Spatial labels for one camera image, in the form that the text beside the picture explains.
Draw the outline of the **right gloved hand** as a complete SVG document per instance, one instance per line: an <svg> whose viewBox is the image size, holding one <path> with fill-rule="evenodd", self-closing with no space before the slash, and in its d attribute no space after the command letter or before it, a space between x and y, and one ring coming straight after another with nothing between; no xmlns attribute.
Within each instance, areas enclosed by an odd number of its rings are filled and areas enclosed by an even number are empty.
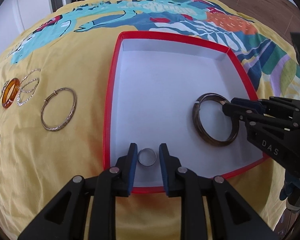
<svg viewBox="0 0 300 240"><path fill-rule="evenodd" d="M285 181L279 199L286 201L286 208L294 213L300 211L300 178L285 172Z"/></svg>

